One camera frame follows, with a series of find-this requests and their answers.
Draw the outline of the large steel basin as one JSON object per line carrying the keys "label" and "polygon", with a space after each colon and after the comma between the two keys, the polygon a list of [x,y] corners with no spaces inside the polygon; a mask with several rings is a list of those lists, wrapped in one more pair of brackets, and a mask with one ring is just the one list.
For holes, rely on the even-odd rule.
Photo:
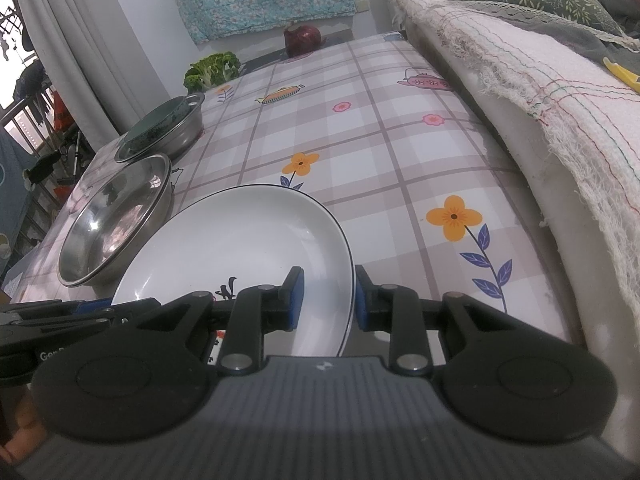
{"label": "large steel basin", "polygon": [[58,256],[66,287],[119,281],[138,251],[165,223],[174,202],[172,163],[153,154],[119,170],[74,220]]}

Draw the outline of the white ceramic plate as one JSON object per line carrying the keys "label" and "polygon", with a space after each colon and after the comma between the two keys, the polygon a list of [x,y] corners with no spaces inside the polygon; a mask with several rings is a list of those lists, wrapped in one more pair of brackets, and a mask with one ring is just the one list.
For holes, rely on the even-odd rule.
{"label": "white ceramic plate", "polygon": [[134,257],[113,301],[168,304],[196,290],[222,301],[250,286],[279,285],[293,266],[305,273],[299,322],[267,335],[266,354],[339,356],[352,325],[352,252],[325,206],[284,186],[228,188],[175,214]]}

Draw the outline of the steel bowl with handles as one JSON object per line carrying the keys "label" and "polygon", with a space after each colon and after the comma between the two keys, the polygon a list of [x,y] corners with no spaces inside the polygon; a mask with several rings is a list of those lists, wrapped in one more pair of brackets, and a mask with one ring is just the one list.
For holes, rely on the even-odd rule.
{"label": "steel bowl with handles", "polygon": [[122,136],[114,161],[124,164],[165,154],[174,162],[204,133],[204,101],[204,93],[194,92],[160,104]]}

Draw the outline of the white grey curtain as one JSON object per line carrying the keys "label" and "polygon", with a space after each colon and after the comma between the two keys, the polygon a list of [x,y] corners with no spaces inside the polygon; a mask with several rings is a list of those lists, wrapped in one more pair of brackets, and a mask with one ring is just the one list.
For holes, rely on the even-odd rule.
{"label": "white grey curtain", "polygon": [[118,0],[18,0],[38,58],[94,150],[169,99]]}

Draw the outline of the white fringed blanket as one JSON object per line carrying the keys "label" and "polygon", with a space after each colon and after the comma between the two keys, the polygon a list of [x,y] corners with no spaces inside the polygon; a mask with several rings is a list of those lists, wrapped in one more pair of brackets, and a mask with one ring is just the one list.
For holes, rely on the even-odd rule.
{"label": "white fringed blanket", "polygon": [[539,122],[548,147],[574,178],[603,233],[620,292],[639,311],[639,95],[613,61],[593,63],[551,34],[536,13],[512,4],[386,0],[431,26],[486,88]]}

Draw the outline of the green leafy cabbage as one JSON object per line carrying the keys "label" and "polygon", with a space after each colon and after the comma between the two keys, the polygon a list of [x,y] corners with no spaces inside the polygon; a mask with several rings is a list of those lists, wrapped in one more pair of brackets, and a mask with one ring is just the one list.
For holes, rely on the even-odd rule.
{"label": "green leafy cabbage", "polygon": [[192,63],[183,77],[186,91],[205,92],[239,77],[241,62],[232,52],[207,55]]}

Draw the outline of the dark red cabbage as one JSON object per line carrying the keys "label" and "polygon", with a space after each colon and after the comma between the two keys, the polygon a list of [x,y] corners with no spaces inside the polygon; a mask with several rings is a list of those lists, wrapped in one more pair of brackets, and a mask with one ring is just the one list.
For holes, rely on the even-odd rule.
{"label": "dark red cabbage", "polygon": [[317,27],[290,25],[283,31],[285,52],[289,58],[314,52],[323,46],[324,39]]}

